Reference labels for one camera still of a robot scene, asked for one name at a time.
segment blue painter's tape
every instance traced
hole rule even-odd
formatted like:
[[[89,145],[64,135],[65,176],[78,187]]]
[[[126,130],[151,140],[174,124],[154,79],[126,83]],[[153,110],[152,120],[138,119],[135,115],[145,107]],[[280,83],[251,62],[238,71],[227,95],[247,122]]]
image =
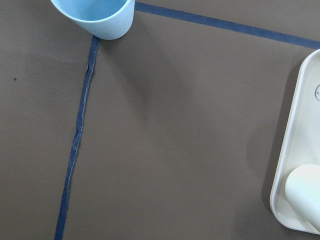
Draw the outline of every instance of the blue painter's tape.
[[[272,39],[279,42],[294,44],[311,49],[320,49],[320,41],[315,41],[303,37],[284,34],[277,31],[266,30],[254,26],[248,26],[235,22],[220,20],[208,16],[201,16],[189,12],[173,10],[165,7],[154,6],[141,2],[135,3],[135,10],[139,12],[164,16],[168,18],[183,20],[191,23],[207,25],[220,29],[230,30],[238,33],[249,34],[266,39]]]
[[[96,56],[97,56],[97,51],[99,49],[99,42],[100,42],[100,39],[98,37],[92,36],[92,42],[91,42],[91,47],[90,47],[90,52],[88,57],[88,67],[87,67],[86,74],[84,77],[84,82],[83,82],[81,100],[79,104],[78,115],[76,118],[76,129],[75,129],[75,134],[72,141],[68,168],[65,176],[64,189],[63,189],[62,198],[61,198],[59,217],[56,223],[54,240],[62,240],[64,237],[64,230],[65,230],[68,205],[69,205],[69,194],[70,194],[72,173],[76,163],[79,144],[82,137],[86,101],[87,101],[91,77],[95,69]]]

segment white cylinder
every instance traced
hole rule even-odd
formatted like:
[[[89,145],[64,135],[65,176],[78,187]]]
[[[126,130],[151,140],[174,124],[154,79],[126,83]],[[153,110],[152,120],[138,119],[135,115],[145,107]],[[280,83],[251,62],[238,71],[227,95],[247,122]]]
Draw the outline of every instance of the white cylinder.
[[[293,170],[285,194],[292,207],[320,232],[320,165],[306,164]]]

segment brown table surface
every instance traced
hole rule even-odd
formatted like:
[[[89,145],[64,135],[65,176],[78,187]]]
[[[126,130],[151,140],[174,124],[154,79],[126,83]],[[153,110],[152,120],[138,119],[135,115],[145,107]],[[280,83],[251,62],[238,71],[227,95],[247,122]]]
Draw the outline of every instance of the brown table surface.
[[[320,2],[143,0],[320,41]],[[49,0],[0,10],[0,239],[53,239],[91,34]],[[66,240],[313,240],[269,195],[314,49],[136,11],[100,42]]]

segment light blue cup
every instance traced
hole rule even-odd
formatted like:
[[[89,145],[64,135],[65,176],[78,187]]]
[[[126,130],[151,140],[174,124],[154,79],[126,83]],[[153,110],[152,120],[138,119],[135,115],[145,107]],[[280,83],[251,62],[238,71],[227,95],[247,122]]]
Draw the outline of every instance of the light blue cup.
[[[105,40],[122,37],[132,25],[135,0],[51,0],[76,24]]]

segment blue tape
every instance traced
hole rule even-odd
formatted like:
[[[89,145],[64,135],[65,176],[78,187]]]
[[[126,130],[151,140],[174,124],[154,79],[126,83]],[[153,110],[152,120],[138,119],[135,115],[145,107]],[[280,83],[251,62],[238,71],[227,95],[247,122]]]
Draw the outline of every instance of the blue tape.
[[[90,52],[88,57],[88,67],[84,77],[81,100],[79,104],[78,115],[76,117],[76,129],[75,129],[75,134],[72,141],[69,163],[68,163],[68,168],[65,176],[64,189],[63,189],[62,198],[61,198],[59,217],[58,217],[56,228],[55,228],[54,240],[62,240],[64,237],[64,230],[65,230],[67,212],[68,212],[68,206],[69,206],[69,195],[70,195],[72,173],[76,163],[79,144],[82,137],[86,101],[87,101],[91,77],[95,69],[96,56],[97,56],[97,51],[99,49],[99,42],[100,42],[100,39],[98,37],[92,36],[92,42],[91,42],[91,47],[90,47]]]
[[[235,22],[220,20],[208,16],[201,16],[184,11],[173,10],[165,7],[154,6],[141,2],[135,3],[135,10],[139,12],[159,15],[172,19],[183,20],[191,23],[207,25],[220,29],[230,30],[238,33],[248,34],[252,36],[262,37],[266,39],[272,39],[279,42],[288,44],[294,44],[311,49],[320,49],[320,41],[310,40],[303,37],[298,37],[289,34],[283,34],[277,31],[266,30],[254,26],[248,26]]]

